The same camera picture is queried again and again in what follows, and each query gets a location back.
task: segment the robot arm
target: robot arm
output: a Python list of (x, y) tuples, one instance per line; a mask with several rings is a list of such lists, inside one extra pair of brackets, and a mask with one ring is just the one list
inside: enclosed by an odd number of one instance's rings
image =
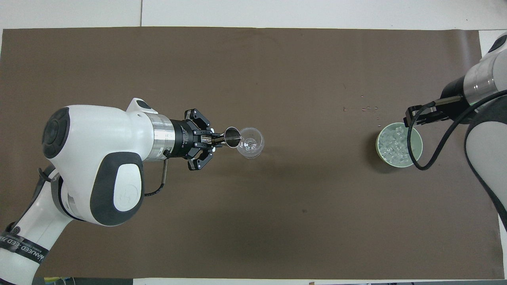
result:
[(143, 161), (163, 160), (165, 170), (168, 158), (182, 157), (190, 170), (201, 170), (216, 147), (239, 141), (236, 128), (214, 133), (197, 109), (170, 120), (139, 98), (127, 111), (91, 105), (58, 110), (43, 135), (52, 165), (41, 171), (19, 221), (0, 234), (0, 283), (31, 284), (71, 220), (116, 226), (131, 218), (153, 194), (144, 191)]
[(507, 228), (507, 32), (465, 76), (449, 83), (440, 99), (407, 109), (405, 125), (452, 119), (454, 123), (426, 166), (437, 158), (446, 139), (458, 123), (469, 124), (465, 137), (467, 161), (484, 186)]

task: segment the wine glass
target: wine glass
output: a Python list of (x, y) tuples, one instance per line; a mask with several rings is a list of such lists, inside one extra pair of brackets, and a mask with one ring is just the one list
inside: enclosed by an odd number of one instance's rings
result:
[(241, 141), (236, 148), (241, 155), (248, 159), (256, 158), (264, 148), (264, 137), (256, 128), (248, 127), (239, 132)]

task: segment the brown mat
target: brown mat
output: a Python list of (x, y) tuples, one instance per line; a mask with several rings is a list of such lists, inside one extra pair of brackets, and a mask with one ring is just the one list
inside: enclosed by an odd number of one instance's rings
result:
[[(39, 276), (503, 278), (498, 220), (463, 153), (466, 127), (429, 171), (393, 169), (374, 140), (480, 59), (476, 31), (249, 28), (4, 30), (0, 225), (45, 167), (40, 140), (69, 104), (141, 97), (217, 131), (254, 126), (262, 155), (219, 149), (124, 225), (72, 222)], [(426, 162), (449, 122), (419, 126)], [(162, 163), (146, 163), (147, 189)]]

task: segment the bowl of ice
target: bowl of ice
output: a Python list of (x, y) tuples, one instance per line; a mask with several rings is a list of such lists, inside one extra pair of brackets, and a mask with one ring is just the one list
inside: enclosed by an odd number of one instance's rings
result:
[[(407, 147), (407, 131), (404, 123), (392, 123), (380, 131), (376, 142), (377, 153), (387, 164), (400, 168), (413, 164)], [(410, 143), (414, 157), (419, 160), (422, 154), (422, 139), (415, 128), (412, 129)]]

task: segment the black cable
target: black cable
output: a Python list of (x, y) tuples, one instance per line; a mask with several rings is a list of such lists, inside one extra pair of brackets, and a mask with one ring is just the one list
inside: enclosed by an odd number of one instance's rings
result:
[(461, 115), (459, 115), (456, 118), (456, 120), (454, 120), (454, 122), (452, 123), (452, 125), (444, 133), (444, 136), (440, 140), (440, 143), (437, 146), (437, 148), (435, 149), (435, 152), (433, 153), (432, 157), (430, 158), (430, 160), (428, 161), (428, 163), (425, 166), (421, 166), (417, 162), (417, 160), (415, 159), (414, 153), (412, 152), (412, 145), (410, 143), (410, 138), (411, 138), (411, 135), (412, 135), (412, 129), (414, 128), (414, 124), (417, 121), (417, 119), (419, 118), (419, 116), (421, 115), (421, 113), (425, 109), (431, 108), (431, 107), (435, 106), (435, 101), (432, 101), (432, 102), (424, 105), (423, 107), (421, 107), (421, 109), (419, 111), (417, 111), (417, 113), (415, 114), (414, 118), (410, 122), (409, 129), (408, 129), (408, 132), (407, 132), (407, 147), (408, 147), (408, 150), (409, 150), (409, 156), (410, 156), (410, 159), (412, 159), (412, 162), (414, 163), (415, 167), (417, 167), (417, 169), (420, 169), (420, 170), (428, 170), (433, 165), (433, 163), (437, 160), (437, 157), (439, 156), (440, 151), (442, 151), (442, 148), (444, 147), (444, 145), (447, 142), (447, 139), (449, 138), (449, 136), (451, 135), (451, 133), (454, 131), (454, 129), (456, 129), (456, 127), (458, 126), (458, 124), (461, 121), (463, 121), (463, 119), (466, 116), (468, 116), (475, 109), (477, 109), (480, 106), (486, 104), (487, 102), (489, 102), (491, 100), (494, 100), (494, 99), (497, 99), (499, 97), (502, 97), (504, 95), (507, 95), (507, 90), (503, 90), (503, 91), (494, 93), (492, 95), (489, 95), (488, 97), (486, 97), (486, 98), (480, 100), (479, 102), (473, 104), (472, 106), (468, 107), (463, 113), (461, 113)]
[(48, 177), (48, 176), (44, 173), (44, 171), (42, 171), (42, 169), (41, 169), (41, 168), (37, 169), (37, 171), (39, 172), (39, 176), (40, 176), (42, 179), (46, 180), (47, 182), (51, 182), (51, 178), (49, 178), (49, 177)]
[(162, 190), (162, 188), (164, 188), (164, 185), (165, 185), (165, 179), (166, 179), (166, 176), (167, 176), (167, 160), (168, 158), (164, 159), (164, 167), (162, 169), (162, 183), (160, 184), (160, 187), (153, 191), (153, 192), (150, 192), (150, 193), (145, 193), (144, 196), (147, 197), (147, 196), (153, 196), (157, 193), (160, 192), (160, 190)]
[(163, 183), (162, 183), (162, 184), (160, 184), (160, 187), (159, 187), (157, 190), (155, 190), (155, 191), (153, 191), (153, 192), (150, 192), (150, 193), (145, 193), (145, 194), (144, 194), (144, 196), (145, 196), (145, 197), (148, 197), (148, 196), (153, 196), (153, 195), (155, 195), (155, 194), (159, 193), (159, 192), (160, 192), (160, 190), (162, 190), (162, 188), (164, 188), (164, 185), (165, 185), (165, 184), (163, 184)]

